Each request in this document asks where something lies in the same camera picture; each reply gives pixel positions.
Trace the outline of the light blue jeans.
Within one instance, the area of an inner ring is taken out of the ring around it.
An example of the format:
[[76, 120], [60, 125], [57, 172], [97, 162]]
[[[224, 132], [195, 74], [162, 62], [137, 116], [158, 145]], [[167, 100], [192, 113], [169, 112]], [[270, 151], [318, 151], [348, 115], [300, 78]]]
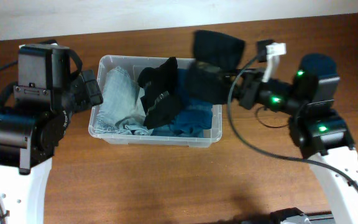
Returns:
[[103, 88], [103, 103], [96, 115], [94, 130], [98, 134], [150, 136], [144, 126], [145, 112], [141, 98], [145, 95], [124, 68], [108, 71]]

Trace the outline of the black garment bundle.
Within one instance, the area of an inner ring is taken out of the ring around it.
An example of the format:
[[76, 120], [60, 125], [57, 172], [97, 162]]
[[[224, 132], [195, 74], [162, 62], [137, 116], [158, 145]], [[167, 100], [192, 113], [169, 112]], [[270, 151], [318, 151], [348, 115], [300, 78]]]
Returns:
[[144, 68], [138, 79], [138, 85], [142, 88], [160, 87], [173, 94], [177, 85], [178, 63], [176, 57], [168, 58], [159, 67]]
[[245, 48], [242, 39], [210, 30], [195, 31], [194, 61], [185, 78], [188, 94], [213, 105], [226, 104], [230, 76], [237, 72]]

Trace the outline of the blue taped garment bundle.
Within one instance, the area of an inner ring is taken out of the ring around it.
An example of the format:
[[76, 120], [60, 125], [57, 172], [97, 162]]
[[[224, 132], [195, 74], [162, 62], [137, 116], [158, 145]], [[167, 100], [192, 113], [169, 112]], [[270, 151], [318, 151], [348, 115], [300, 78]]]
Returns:
[[213, 105], [192, 98], [185, 89], [186, 70], [178, 69], [176, 94], [180, 97], [184, 108], [168, 125], [172, 136], [202, 138], [203, 131], [211, 129]]

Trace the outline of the black garment bundle taped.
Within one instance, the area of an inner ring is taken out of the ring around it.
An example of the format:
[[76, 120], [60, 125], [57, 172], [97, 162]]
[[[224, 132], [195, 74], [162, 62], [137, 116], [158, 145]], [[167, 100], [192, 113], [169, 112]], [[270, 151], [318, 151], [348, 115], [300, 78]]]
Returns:
[[162, 86], [144, 88], [145, 95], [141, 97], [145, 112], [144, 126], [155, 129], [167, 124], [184, 108], [181, 98]]

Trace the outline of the dark blue jeans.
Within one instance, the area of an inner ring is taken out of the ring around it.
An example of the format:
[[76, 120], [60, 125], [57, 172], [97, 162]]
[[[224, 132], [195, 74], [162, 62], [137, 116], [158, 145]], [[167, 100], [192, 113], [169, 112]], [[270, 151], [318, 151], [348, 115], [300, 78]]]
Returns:
[[181, 137], [181, 138], [203, 138], [204, 130], [195, 128], [178, 127], [174, 125], [165, 125], [155, 128], [152, 131], [153, 136]]

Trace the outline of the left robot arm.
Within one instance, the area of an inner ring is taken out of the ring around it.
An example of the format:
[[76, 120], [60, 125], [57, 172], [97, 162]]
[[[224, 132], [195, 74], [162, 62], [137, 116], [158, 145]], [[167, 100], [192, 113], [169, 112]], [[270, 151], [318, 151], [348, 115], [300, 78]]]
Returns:
[[52, 159], [74, 114], [103, 102], [92, 70], [58, 44], [19, 48], [0, 93], [0, 223], [42, 223]]

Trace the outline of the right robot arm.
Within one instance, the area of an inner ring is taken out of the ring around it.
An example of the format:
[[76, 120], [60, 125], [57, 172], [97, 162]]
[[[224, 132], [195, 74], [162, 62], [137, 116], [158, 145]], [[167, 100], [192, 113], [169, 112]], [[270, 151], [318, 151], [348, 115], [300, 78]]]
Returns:
[[358, 153], [343, 118], [332, 108], [340, 81], [336, 63], [324, 54], [305, 55], [292, 83], [270, 78], [246, 64], [235, 81], [243, 82], [228, 100], [249, 110], [261, 104], [289, 115], [288, 128], [301, 157], [274, 154], [237, 138], [275, 159], [308, 164], [329, 203], [336, 223], [358, 223]]

